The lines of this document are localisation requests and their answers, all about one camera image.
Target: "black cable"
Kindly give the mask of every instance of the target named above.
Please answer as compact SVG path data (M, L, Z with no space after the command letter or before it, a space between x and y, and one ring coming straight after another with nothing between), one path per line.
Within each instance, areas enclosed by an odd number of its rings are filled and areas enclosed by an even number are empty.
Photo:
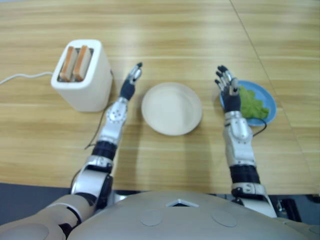
M98 132L99 132L99 129L100 129L100 126L101 126L101 122L102 122L102 119L104 118L104 115L105 115L105 112L106 110L108 109L108 107L113 104L114 102L111 102L109 103L103 110L102 114L101 114L101 117L100 117L100 120L99 120L99 124L98 124L98 127L96 128L96 131L92 137L92 139L90 140L90 142L88 143L88 145L84 148L84 150L86 150L87 148L91 147L91 146L95 146L96 144L92 144L92 142L95 140Z
M262 118L259 118L259 117L251 117L251 119L258 119L258 120L260 120L261 122L264 123L264 127L263 127L261 130L257 131L256 133L254 133L254 134L253 134L253 137L254 137L254 136L257 136L259 133L263 132L263 131L267 128L267 123L266 123L266 121L263 120Z

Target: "dark floor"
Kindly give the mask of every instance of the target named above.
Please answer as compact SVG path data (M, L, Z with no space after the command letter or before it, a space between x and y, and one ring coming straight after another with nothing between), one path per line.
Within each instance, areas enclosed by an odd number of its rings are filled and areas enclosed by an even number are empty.
M22 219L37 213L59 197L69 193L69 188L26 186L0 183L0 225ZM217 194L220 198L232 200L230 194ZM306 195L271 195L271 201L282 199L295 201L301 221L310 225L320 225L320 203ZM287 217L286 212L278 212L279 217Z

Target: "white cable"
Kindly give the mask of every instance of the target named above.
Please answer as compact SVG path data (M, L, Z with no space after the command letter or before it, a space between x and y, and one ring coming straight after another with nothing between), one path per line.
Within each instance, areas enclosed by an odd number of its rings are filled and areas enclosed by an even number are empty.
M41 77L43 75L52 75L53 73L50 71L45 71L39 74L35 74L35 75L27 75L27 74L23 74L23 73L18 73L12 76L7 77L6 79L0 81L0 84L4 84L6 81L9 81L10 79L14 79L16 77L24 77L24 78L28 78L28 79L33 79L33 78L37 78L37 77Z

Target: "power cord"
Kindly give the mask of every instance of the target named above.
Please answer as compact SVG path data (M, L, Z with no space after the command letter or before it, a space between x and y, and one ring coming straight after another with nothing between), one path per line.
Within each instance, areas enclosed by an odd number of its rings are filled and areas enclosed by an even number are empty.
M101 117L100 117L100 120L99 120L99 123L98 123L98 127L96 128L95 133L94 133L92 139L90 140L90 142L88 143L88 145L84 148L84 150L86 150L87 148L89 148L89 147L91 147L91 146L95 146L95 145L96 145L96 144L92 144L92 142L95 140L95 138L96 138L96 136L97 136L97 134L98 134L98 132L99 132L99 129L100 129L100 126L101 126L101 123L102 123L102 119L104 118L104 115L105 115L106 110L107 110L108 107L110 107L113 103L114 103L114 101L113 101L113 102L110 102L110 103L103 109L103 112L102 112L102 114L101 114Z
M257 136L258 134L260 134L261 132L263 132L263 131L267 128L267 123L266 123L266 121L263 120L262 118L251 117L251 119L258 119L258 120L260 120L261 122L264 123L264 127L263 127L261 130L259 130L259 131L257 131L256 133L253 134L253 137L255 137L255 136Z
M45 71L45 72L42 72L42 73L39 73L39 74L35 74L35 75L27 75L27 74L23 74L23 73L18 73L18 74L9 76L6 79L0 81L0 85L4 84L5 82L7 82L7 81L9 81L11 79L14 79L16 77L24 77L24 78L28 78L28 79L33 79L33 78L38 78L38 77L41 77L41 76L44 76L44 75L52 75L52 74L53 73L50 72L50 71Z

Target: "beige bowl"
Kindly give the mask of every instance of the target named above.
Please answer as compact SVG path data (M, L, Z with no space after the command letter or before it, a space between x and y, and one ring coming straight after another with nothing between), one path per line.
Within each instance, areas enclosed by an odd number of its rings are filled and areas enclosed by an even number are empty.
M142 100L142 115L155 131L178 136L192 131L201 121L202 105L189 87L166 82L152 87Z

